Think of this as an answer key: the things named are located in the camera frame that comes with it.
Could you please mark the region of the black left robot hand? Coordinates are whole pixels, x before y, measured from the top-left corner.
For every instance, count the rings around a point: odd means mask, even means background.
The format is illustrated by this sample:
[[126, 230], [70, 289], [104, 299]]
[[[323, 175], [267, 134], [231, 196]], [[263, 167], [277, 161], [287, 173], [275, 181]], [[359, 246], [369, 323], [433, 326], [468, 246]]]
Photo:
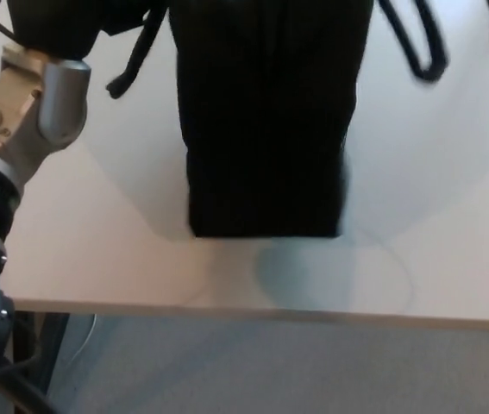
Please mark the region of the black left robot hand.
[[62, 60], [82, 60], [101, 32], [119, 35], [162, 21], [167, 1], [9, 0], [15, 42]]

